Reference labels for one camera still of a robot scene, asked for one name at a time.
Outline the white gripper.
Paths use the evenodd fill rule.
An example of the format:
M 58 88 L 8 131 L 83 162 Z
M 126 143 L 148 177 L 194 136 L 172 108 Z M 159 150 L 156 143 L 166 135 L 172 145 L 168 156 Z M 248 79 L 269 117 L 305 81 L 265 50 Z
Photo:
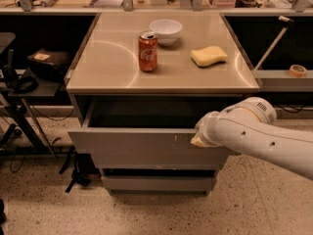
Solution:
M 215 124 L 217 122 L 218 112 L 210 112 L 203 116 L 196 124 L 196 135 L 191 139 L 191 143 L 197 147 L 219 147 L 217 140 Z

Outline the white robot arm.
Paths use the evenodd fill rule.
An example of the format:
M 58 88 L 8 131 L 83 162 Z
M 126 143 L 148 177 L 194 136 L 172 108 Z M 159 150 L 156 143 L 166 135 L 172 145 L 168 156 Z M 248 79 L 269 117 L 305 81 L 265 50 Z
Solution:
M 203 116 L 191 143 L 202 148 L 224 146 L 313 179 L 313 133 L 274 126 L 276 119 L 268 101 L 250 97 Z

